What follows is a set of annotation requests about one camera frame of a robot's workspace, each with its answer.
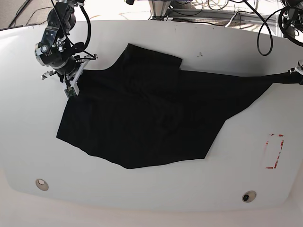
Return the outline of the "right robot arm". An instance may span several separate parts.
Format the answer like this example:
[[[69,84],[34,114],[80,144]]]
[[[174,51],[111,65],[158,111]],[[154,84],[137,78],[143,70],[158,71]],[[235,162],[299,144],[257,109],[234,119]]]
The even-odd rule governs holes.
[[[74,8],[79,6],[87,21],[87,38],[85,42],[73,43],[69,39],[74,28],[76,17]],[[77,81],[89,61],[98,56],[86,51],[91,39],[91,22],[84,9],[83,0],[59,0],[53,3],[53,9],[48,14],[47,27],[42,40],[36,44],[35,56],[42,66],[51,67],[42,75],[42,80],[58,75],[64,86],[67,97],[79,94]]]

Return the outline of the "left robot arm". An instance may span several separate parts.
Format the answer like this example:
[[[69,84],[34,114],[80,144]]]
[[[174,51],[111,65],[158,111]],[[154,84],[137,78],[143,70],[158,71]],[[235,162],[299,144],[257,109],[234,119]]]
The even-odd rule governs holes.
[[[283,8],[274,11],[267,18],[263,18],[257,11],[255,11],[255,14],[262,21],[261,27],[265,26],[269,32],[270,48],[267,53],[262,53],[260,50],[260,32],[258,32],[257,35],[257,50],[262,56],[268,56],[273,50],[273,36],[270,31],[269,25],[267,24],[267,21],[276,13],[279,14],[277,23],[283,37],[299,47],[303,46],[303,43],[295,38],[295,34],[291,34],[292,32],[295,33],[297,31],[300,33],[303,32],[303,2],[301,0],[284,0],[282,1],[282,4],[284,5]]]

